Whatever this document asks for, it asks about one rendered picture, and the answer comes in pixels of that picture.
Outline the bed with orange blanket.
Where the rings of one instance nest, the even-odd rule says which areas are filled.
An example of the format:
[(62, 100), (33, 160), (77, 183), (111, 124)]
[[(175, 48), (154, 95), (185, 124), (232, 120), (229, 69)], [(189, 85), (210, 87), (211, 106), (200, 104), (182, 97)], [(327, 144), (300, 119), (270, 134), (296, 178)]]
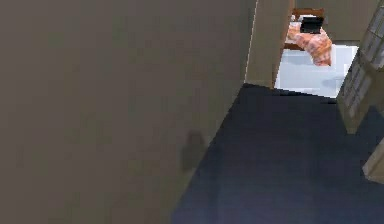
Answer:
[[(292, 15), (312, 14), (324, 18), (323, 8), (294, 8)], [(289, 24), (284, 48), (288, 50), (306, 51), (316, 66), (330, 66), (332, 41), (326, 31), (321, 28), (319, 34), (301, 33), (300, 27)]]

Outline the beige cabinet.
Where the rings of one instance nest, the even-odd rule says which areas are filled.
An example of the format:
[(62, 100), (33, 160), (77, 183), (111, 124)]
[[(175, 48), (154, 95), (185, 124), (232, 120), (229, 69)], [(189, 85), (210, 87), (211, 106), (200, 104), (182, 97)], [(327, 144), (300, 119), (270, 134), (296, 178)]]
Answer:
[(384, 184), (384, 138), (376, 146), (362, 170), (369, 181)]

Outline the black laptop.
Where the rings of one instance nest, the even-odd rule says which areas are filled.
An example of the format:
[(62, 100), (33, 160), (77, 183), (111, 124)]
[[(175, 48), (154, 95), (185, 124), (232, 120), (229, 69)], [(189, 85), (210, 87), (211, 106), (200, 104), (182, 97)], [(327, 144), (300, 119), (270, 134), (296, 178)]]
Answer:
[(300, 32), (319, 34), (323, 25), (323, 17), (304, 17), (301, 21)]

